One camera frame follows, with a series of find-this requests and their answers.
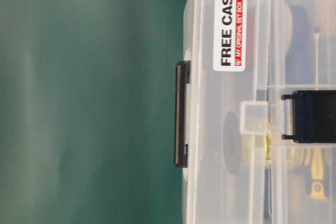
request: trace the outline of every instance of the black latch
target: black latch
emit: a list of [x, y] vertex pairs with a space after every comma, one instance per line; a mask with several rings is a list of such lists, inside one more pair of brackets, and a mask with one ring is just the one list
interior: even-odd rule
[[336, 143], [336, 90], [295, 91], [282, 96], [292, 100], [293, 135], [296, 143]]
[[176, 65], [174, 152], [174, 164], [180, 168], [186, 168], [188, 166], [188, 145], [185, 144], [185, 108], [187, 83], [190, 83], [190, 61], [180, 61]]

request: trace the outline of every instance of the label sticker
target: label sticker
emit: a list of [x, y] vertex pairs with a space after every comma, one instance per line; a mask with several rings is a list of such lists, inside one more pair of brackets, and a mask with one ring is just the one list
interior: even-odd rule
[[246, 10], [247, 0], [215, 0], [214, 70], [245, 70]]

